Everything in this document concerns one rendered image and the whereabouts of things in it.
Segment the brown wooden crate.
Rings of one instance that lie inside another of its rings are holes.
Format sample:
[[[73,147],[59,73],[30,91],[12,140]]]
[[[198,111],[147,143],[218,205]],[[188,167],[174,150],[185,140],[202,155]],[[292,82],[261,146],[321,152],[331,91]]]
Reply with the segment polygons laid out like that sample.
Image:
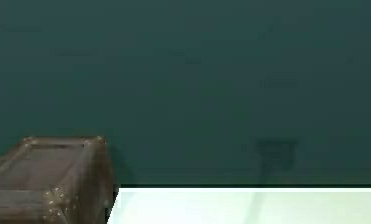
[[[0,224],[106,224],[114,192],[102,136],[26,137],[0,156]]]

